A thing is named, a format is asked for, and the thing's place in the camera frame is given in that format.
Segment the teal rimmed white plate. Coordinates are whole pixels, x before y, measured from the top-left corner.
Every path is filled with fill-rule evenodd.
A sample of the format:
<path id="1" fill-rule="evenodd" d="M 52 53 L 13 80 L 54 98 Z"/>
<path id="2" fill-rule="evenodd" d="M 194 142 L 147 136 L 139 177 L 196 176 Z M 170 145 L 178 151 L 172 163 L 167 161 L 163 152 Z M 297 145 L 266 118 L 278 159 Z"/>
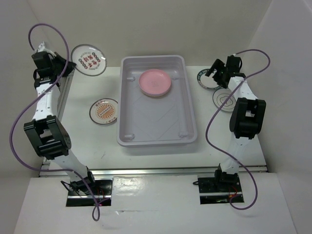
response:
<path id="1" fill-rule="evenodd" d="M 209 69 L 203 69 L 201 71 L 198 72 L 197 74 L 197 82 L 198 84 L 206 89 L 206 90 L 219 90 L 219 89 L 222 89 L 221 86 L 219 86 L 213 79 L 213 76 L 214 76 L 214 72 L 211 73 L 209 76 L 206 76 L 206 73 L 208 72 Z"/>

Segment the white plate red characters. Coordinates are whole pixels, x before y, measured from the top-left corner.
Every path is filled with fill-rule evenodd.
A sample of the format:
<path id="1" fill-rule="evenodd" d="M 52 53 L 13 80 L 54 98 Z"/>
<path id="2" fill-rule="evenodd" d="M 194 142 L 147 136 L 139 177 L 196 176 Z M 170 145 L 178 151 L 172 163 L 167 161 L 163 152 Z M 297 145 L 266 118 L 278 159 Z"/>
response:
<path id="1" fill-rule="evenodd" d="M 71 62 L 76 64 L 77 71 L 90 77 L 101 75 L 107 67 L 105 54 L 89 44 L 76 46 L 71 52 Z"/>

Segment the pink plastic plate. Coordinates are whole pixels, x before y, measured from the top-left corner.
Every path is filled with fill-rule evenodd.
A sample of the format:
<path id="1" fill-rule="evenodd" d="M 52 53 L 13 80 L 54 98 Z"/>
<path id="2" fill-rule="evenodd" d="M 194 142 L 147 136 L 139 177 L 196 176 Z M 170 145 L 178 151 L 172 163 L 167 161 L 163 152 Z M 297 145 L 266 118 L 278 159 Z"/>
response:
<path id="1" fill-rule="evenodd" d="M 170 76 L 159 69 L 150 69 L 143 72 L 138 79 L 142 91 L 151 94 L 160 94 L 170 90 L 172 86 Z"/>

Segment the orange sunburst pattern plate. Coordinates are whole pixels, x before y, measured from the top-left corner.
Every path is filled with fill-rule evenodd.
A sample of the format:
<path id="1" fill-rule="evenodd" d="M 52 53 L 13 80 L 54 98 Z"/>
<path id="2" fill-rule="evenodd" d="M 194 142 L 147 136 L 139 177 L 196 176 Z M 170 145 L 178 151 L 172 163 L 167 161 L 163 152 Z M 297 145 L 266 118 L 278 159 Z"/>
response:
<path id="1" fill-rule="evenodd" d="M 92 104 L 89 117 L 98 125 L 107 125 L 117 120 L 118 102 L 112 98 L 102 98 Z"/>

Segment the lavender plastic plate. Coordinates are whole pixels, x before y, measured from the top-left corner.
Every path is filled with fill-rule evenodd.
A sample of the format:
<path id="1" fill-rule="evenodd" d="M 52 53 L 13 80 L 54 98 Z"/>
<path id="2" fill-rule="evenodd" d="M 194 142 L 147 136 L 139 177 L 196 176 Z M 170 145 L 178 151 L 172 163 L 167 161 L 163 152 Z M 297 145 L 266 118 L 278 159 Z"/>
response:
<path id="1" fill-rule="evenodd" d="M 147 94 L 147 95 L 152 95 L 152 96 L 160 96 L 160 95 L 164 95 L 164 94 L 167 94 L 169 93 L 170 91 L 167 91 L 167 92 L 163 92 L 163 93 L 160 93 L 160 94 L 151 94 L 151 93 L 147 93 L 147 92 L 144 92 L 144 91 L 141 91 L 143 94 Z"/>

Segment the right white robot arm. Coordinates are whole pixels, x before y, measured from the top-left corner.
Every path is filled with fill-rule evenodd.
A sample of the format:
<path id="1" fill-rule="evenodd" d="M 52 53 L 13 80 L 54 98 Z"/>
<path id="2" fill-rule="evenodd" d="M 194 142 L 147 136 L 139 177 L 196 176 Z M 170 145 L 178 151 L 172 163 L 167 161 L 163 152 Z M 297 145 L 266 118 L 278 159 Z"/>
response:
<path id="1" fill-rule="evenodd" d="M 238 182 L 238 162 L 247 144 L 260 133 L 266 109 L 266 102 L 251 91 L 241 67 L 241 58 L 228 56 L 226 63 L 216 59 L 206 73 L 207 77 L 213 75 L 218 86 L 229 89 L 236 100 L 229 123 L 232 136 L 226 150 L 231 157 L 220 163 L 214 173 L 213 185 L 220 192 Z"/>

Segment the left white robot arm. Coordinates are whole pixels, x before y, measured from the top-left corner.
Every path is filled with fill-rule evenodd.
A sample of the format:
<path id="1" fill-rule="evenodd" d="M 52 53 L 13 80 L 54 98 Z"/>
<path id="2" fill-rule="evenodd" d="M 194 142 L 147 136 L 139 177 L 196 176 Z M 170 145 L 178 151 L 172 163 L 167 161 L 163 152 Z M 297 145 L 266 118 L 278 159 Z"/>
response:
<path id="1" fill-rule="evenodd" d="M 38 156 L 65 170 L 72 190 L 91 195 L 97 183 L 88 167 L 72 152 L 70 136 L 59 120 L 61 89 L 57 80 L 67 77 L 76 65 L 47 51 L 35 52 L 32 59 L 37 67 L 34 87 L 40 99 L 32 120 L 24 124 L 24 131 Z"/>

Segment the lavender plastic bin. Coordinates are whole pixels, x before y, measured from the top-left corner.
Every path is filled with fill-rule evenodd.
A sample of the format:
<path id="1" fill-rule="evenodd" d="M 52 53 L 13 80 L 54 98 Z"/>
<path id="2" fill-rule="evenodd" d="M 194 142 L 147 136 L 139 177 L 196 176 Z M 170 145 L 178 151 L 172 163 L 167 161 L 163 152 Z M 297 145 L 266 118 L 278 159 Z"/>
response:
<path id="1" fill-rule="evenodd" d="M 160 97 L 143 93 L 139 77 L 166 72 L 172 84 Z M 125 57 L 120 67 L 117 142 L 123 147 L 190 144 L 197 139 L 184 58 L 179 55 Z"/>

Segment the white plate black outline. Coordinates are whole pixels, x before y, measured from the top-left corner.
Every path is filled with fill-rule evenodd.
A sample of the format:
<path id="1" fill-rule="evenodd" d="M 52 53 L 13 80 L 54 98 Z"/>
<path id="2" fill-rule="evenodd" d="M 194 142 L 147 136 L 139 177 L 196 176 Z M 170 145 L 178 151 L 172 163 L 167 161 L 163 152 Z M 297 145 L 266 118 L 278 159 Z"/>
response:
<path id="1" fill-rule="evenodd" d="M 229 89 L 218 89 L 213 93 L 213 103 L 214 105 L 219 108 L 225 100 L 228 98 L 228 96 L 231 94 L 231 91 Z M 236 99 L 231 96 L 230 99 L 224 104 L 221 111 L 232 113 L 234 110 L 234 107 L 236 105 Z"/>

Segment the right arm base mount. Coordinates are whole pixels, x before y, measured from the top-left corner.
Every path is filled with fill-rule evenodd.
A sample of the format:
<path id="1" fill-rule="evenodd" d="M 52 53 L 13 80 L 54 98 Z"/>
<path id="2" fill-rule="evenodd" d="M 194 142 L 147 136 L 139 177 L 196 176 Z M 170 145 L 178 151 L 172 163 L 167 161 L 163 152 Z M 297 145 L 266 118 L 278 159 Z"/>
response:
<path id="1" fill-rule="evenodd" d="M 243 203 L 244 197 L 238 173 L 227 174 L 220 168 L 214 176 L 198 177 L 193 185 L 198 187 L 200 204 Z"/>

